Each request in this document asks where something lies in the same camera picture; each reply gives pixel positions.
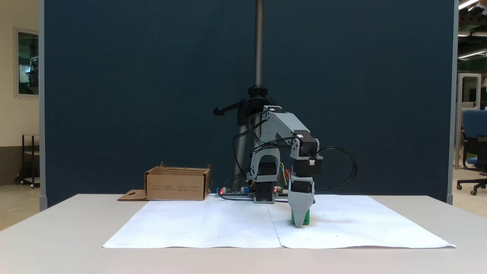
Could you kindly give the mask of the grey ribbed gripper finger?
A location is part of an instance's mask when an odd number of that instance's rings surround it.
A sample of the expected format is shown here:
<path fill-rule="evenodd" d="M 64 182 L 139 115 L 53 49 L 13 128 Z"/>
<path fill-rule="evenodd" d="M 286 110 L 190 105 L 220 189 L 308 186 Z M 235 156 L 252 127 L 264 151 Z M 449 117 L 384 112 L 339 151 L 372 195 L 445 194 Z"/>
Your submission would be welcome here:
<path fill-rule="evenodd" d="M 291 220 L 300 228 L 310 224 L 310 208 L 314 204 L 314 194 L 288 193 L 288 204 L 291 207 Z"/>

